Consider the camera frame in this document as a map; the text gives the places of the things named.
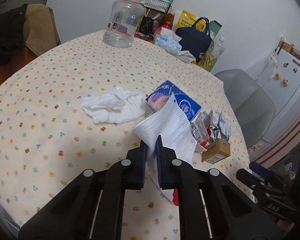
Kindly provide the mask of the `torn red white carton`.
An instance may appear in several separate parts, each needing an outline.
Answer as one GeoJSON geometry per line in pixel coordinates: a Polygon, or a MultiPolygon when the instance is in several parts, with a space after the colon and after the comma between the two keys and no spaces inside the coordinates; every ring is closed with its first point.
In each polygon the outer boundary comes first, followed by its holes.
{"type": "Polygon", "coordinates": [[[211,122],[212,122],[213,110],[211,107],[204,111],[200,111],[196,117],[190,122],[191,133],[194,139],[197,141],[195,151],[202,153],[206,151],[205,146],[209,142],[211,135],[211,122]]]}

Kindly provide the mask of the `yellow snack bag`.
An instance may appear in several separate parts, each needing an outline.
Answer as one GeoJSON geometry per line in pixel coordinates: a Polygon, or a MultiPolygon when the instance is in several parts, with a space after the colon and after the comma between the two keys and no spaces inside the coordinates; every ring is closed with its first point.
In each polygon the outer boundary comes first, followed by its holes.
{"type": "MultiPolygon", "coordinates": [[[[197,17],[196,15],[183,10],[176,23],[175,30],[183,27],[192,27],[193,24],[196,22],[196,20],[198,20],[198,18],[199,17],[197,17]]],[[[205,27],[206,27],[206,22],[204,20],[200,20],[196,24],[197,31],[203,31],[205,27]]]]}

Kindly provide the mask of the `blue Vinda tissue pack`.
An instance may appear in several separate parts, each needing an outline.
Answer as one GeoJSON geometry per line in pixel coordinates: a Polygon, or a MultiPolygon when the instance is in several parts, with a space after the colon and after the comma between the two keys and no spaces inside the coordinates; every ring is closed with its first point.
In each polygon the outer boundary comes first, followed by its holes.
{"type": "Polygon", "coordinates": [[[176,103],[189,121],[192,121],[202,109],[190,96],[168,80],[147,96],[146,102],[153,112],[157,112],[166,105],[171,96],[175,97],[176,103]]]}

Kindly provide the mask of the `small brown cardboard box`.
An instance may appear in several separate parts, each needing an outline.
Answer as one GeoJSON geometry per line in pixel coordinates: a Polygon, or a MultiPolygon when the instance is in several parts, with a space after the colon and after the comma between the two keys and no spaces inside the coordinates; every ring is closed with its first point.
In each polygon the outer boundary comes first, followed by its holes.
{"type": "Polygon", "coordinates": [[[206,149],[207,151],[202,154],[202,161],[210,164],[215,164],[229,157],[231,152],[230,144],[223,139],[215,140],[206,149]]]}

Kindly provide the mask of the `large clear water jug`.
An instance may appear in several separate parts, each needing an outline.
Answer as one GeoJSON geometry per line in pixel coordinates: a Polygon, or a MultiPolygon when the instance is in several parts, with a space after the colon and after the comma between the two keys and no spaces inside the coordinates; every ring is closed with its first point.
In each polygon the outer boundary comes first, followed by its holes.
{"type": "Polygon", "coordinates": [[[145,12],[142,0],[118,0],[113,3],[103,41],[116,48],[129,48],[145,12]]]}

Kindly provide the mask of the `black utensil holder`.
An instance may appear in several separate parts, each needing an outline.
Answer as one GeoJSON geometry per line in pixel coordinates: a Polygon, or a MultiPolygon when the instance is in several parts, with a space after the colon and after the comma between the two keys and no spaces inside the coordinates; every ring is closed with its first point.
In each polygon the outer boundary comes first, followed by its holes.
{"type": "Polygon", "coordinates": [[[153,34],[153,23],[154,20],[150,17],[143,17],[140,27],[139,27],[139,32],[145,35],[152,35],[153,34]]]}

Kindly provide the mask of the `black garment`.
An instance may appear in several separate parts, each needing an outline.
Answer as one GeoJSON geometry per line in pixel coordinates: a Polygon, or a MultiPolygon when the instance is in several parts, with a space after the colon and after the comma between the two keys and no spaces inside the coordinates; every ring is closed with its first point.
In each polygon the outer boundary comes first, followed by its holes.
{"type": "Polygon", "coordinates": [[[23,48],[24,23],[28,4],[0,14],[0,67],[8,64],[13,53],[23,48]]]}

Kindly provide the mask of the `green box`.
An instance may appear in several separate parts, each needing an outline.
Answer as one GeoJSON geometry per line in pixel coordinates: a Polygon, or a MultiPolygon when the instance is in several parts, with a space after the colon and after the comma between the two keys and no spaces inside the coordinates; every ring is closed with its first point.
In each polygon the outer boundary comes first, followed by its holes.
{"type": "Polygon", "coordinates": [[[216,20],[210,21],[209,29],[210,29],[210,37],[214,39],[218,32],[221,30],[222,25],[218,23],[216,20]]]}

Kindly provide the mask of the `blue tissue box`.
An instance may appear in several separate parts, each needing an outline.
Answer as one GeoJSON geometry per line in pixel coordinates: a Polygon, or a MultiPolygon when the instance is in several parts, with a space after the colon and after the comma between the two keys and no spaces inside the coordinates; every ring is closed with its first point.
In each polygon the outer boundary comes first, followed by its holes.
{"type": "Polygon", "coordinates": [[[181,37],[167,28],[161,28],[160,32],[154,35],[154,44],[165,49],[170,54],[179,55],[182,49],[181,37]]]}

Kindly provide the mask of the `white refrigerator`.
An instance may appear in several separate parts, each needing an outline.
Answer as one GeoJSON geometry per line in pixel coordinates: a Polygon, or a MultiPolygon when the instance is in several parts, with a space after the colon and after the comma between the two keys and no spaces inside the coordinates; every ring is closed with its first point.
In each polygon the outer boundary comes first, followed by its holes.
{"type": "Polygon", "coordinates": [[[285,50],[268,56],[256,82],[275,105],[276,112],[263,142],[273,144],[300,116],[300,60],[285,50]]]}

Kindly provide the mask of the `crumpled printed paper ball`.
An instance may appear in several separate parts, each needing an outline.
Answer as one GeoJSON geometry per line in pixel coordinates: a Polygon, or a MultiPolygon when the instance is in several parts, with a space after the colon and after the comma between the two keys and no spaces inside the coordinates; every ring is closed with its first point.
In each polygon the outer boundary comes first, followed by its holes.
{"type": "Polygon", "coordinates": [[[226,118],[224,117],[223,112],[216,112],[212,116],[210,131],[210,138],[213,141],[217,139],[222,139],[228,142],[230,140],[232,129],[231,125],[227,122],[226,118]]]}

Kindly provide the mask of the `brown cushion chair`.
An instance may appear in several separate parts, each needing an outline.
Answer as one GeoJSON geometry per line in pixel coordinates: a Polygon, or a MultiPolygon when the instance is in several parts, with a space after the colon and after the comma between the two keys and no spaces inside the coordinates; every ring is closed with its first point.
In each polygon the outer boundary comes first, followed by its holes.
{"type": "Polygon", "coordinates": [[[37,56],[61,44],[53,10],[44,4],[29,4],[25,13],[24,42],[37,56]]]}

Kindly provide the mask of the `clear bottle with yellow label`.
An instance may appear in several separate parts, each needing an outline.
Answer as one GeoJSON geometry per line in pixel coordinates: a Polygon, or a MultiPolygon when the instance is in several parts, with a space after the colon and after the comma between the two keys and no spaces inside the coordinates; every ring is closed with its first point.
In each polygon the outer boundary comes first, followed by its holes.
{"type": "Polygon", "coordinates": [[[211,72],[215,66],[217,60],[220,58],[222,53],[225,51],[224,48],[224,37],[220,37],[218,41],[212,41],[209,48],[201,58],[198,63],[198,66],[205,69],[208,72],[211,72]]]}

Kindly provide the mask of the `crumpled white tissue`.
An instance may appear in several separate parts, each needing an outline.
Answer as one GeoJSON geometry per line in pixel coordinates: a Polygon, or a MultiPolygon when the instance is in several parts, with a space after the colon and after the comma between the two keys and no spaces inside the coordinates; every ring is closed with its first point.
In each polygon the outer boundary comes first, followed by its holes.
{"type": "Polygon", "coordinates": [[[97,96],[82,98],[81,107],[95,124],[134,121],[147,112],[145,96],[116,86],[97,96]]]}

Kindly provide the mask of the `red white carton piece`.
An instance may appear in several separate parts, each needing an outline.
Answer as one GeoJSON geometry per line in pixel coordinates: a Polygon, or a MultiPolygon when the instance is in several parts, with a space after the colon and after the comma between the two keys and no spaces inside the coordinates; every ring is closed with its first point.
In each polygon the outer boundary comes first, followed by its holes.
{"type": "Polygon", "coordinates": [[[179,206],[178,190],[162,190],[162,194],[175,206],[179,206]]]}

